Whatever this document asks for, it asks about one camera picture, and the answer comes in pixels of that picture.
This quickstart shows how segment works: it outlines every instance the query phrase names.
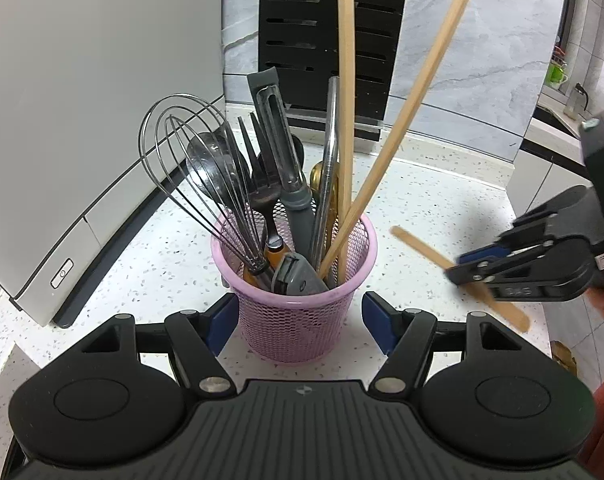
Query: kitchen countertop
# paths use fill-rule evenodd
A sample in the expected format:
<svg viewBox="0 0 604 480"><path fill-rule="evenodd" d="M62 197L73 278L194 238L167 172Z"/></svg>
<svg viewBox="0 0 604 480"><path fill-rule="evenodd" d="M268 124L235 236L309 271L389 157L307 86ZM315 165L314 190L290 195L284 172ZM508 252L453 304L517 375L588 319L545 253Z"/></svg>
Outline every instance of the kitchen countertop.
<svg viewBox="0 0 604 480"><path fill-rule="evenodd" d="M322 147L308 144L305 150L308 173L320 160ZM354 189L359 189L374 158L370 154L355 155ZM219 359L238 387L247 378L358 378L368 384L385 357L362 323L360 303L367 290L381 294L398 309L420 308L440 320L463 321L472 310L486 310L450 284L441 270L393 238L389 228L398 224L453 259L490 243L509 227L514 213L503 188L450 171L394 160L367 207L367 215L378 236L378 259L354 295L335 349L311 364L278 366L260 359L236 330ZM0 370L14 344L43 367L114 314L133 314L138 323L159 322L182 309L205 310L226 291L210 256L208 234L172 202L165 201L116 261L70 328L40 327L13 308L5 296L0 299ZM524 338L550 354L541 305L520 305L531 318L531 329ZM431 373L459 358L453 352L436 354ZM165 357L143 355L142 359L170 373Z"/></svg>

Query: wire whisk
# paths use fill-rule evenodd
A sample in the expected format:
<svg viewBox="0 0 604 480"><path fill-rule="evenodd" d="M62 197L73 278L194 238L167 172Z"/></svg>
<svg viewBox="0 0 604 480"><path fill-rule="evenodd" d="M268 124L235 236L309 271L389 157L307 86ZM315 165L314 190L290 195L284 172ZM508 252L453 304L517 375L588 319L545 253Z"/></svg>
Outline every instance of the wire whisk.
<svg viewBox="0 0 604 480"><path fill-rule="evenodd" d="M224 115L197 96L164 97L144 116L138 152L153 183L270 290L273 270L250 207L252 183Z"/></svg>

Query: white appliance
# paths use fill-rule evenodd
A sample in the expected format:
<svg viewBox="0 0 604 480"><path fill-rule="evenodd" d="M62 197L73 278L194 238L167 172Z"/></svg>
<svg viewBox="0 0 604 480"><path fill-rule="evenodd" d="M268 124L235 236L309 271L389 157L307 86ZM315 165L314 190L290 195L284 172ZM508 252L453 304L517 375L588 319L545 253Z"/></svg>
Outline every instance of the white appliance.
<svg viewBox="0 0 604 480"><path fill-rule="evenodd" d="M224 110L221 0L0 0L0 285L47 324L152 192L159 98Z"/></svg>

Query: metal screw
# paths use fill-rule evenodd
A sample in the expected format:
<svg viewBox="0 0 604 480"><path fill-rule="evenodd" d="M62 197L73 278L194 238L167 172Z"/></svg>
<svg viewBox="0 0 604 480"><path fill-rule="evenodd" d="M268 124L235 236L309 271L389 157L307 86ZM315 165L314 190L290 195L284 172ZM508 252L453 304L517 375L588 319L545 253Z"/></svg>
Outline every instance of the metal screw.
<svg viewBox="0 0 604 480"><path fill-rule="evenodd" d="M406 383L397 377L382 377L375 384L378 392L383 394L398 394L406 388Z"/></svg>
<svg viewBox="0 0 604 480"><path fill-rule="evenodd" d="M588 121L584 121L582 123L582 129L585 132L594 129L598 124L600 124L600 120L596 118L589 119Z"/></svg>
<svg viewBox="0 0 604 480"><path fill-rule="evenodd" d="M208 394L221 394L231 387L231 383L224 377L207 377L200 381L199 386L203 392Z"/></svg>

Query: wooden stick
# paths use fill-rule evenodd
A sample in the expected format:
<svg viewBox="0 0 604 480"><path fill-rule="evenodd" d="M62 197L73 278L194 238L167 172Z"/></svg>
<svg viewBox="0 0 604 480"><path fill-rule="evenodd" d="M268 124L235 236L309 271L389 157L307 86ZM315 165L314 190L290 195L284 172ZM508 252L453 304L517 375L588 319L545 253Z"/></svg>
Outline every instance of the wooden stick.
<svg viewBox="0 0 604 480"><path fill-rule="evenodd" d="M442 269L448 269L453 267L455 264L449 259L442 256L438 251L429 247L419 238L416 238L411 233L405 231L400 226L394 225L391 227L391 234L398 240L401 240L407 244L410 248L418 251L422 256L436 264ZM495 301L491 291L484 283L467 283L463 285L471 296L476 298L477 301L481 301L494 312L500 314L506 321L511 323L515 328L521 332L528 332L531 325L531 321L528 316L522 312L517 306L507 301Z"/></svg>
<svg viewBox="0 0 604 480"><path fill-rule="evenodd" d="M338 0L338 225L351 208L353 176L353 128L355 126L355 2ZM346 280L349 244L344 244L338 258L338 284Z"/></svg>
<svg viewBox="0 0 604 480"><path fill-rule="evenodd" d="M346 217L343 216L342 225L338 230L338 234L335 237L331 248L327 251L322 264L320 264L320 269L318 270L320 278L326 276L333 260L335 260L342 245L348 240L349 234L355 227L355 224L362 213L364 213L373 194L376 192L388 165L391 163L397 149L400 147L400 143L402 143L407 128L415 117L415 114L422 103L422 99L424 99L426 91L429 89L429 85L435 76L436 70L440 66L444 53L447 51L448 45L453 38L453 34L460 22L460 18L462 18L462 14L464 13L468 1L469 0L453 0L451 2L447 15L444 17L444 22L438 31L438 35L435 37L435 41L433 42L429 54L424 60L420 73L415 79L413 88L400 110L396 123L391 128L391 131L378 154L378 158L368 172L367 178L364 181L364 184L362 184L360 192L351 205L349 212Z"/></svg>

